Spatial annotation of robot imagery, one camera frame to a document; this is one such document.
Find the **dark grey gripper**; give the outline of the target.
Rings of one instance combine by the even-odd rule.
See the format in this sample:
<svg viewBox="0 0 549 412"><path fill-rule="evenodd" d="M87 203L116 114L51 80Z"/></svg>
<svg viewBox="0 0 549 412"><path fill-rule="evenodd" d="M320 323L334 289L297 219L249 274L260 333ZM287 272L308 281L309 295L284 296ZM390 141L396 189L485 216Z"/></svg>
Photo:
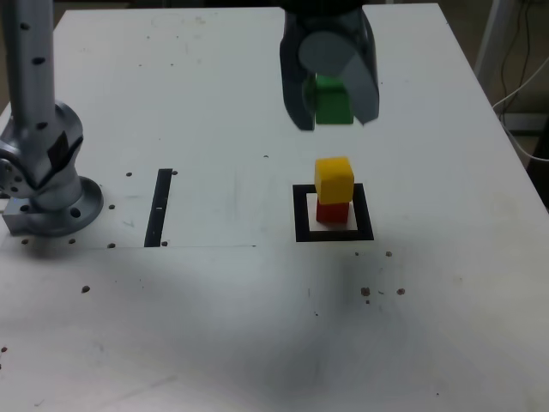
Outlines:
<svg viewBox="0 0 549 412"><path fill-rule="evenodd" d="M362 9L338 15L286 12L280 42L282 93L298 129L314 130L307 87L316 79L318 124L366 124L378 118L379 87L374 34Z"/></svg>

